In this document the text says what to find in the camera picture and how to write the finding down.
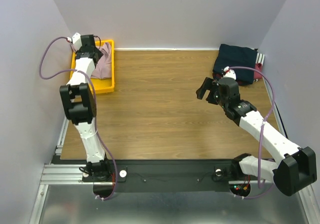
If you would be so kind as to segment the pink tank top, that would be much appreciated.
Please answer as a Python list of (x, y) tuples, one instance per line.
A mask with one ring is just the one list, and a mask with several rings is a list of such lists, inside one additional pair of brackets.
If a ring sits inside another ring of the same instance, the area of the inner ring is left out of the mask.
[(112, 77), (112, 48), (110, 43), (104, 43), (100, 51), (103, 55), (92, 72), (91, 78), (100, 80), (109, 79)]

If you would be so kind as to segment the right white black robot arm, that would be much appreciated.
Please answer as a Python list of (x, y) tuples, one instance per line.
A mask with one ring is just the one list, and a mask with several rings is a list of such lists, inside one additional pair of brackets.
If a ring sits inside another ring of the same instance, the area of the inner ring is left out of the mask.
[(249, 101), (241, 99), (238, 83), (230, 77), (214, 80), (206, 77), (196, 91), (198, 99), (220, 105), (226, 117), (247, 131), (271, 154), (273, 160), (258, 159), (248, 153), (232, 160), (230, 173), (241, 179), (246, 175), (272, 182), (286, 196), (291, 196), (317, 180), (316, 154), (310, 147), (301, 148), (280, 134), (263, 119)]

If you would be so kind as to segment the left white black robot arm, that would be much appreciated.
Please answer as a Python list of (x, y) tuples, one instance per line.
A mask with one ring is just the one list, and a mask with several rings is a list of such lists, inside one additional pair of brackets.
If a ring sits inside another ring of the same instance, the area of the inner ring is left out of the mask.
[(68, 83), (59, 89), (63, 109), (66, 118), (77, 129), (86, 151), (86, 164), (79, 168), (84, 178), (106, 181), (112, 173), (98, 137), (97, 105), (89, 81), (103, 54), (96, 47), (93, 35), (75, 33), (69, 40), (75, 49), (75, 69)]

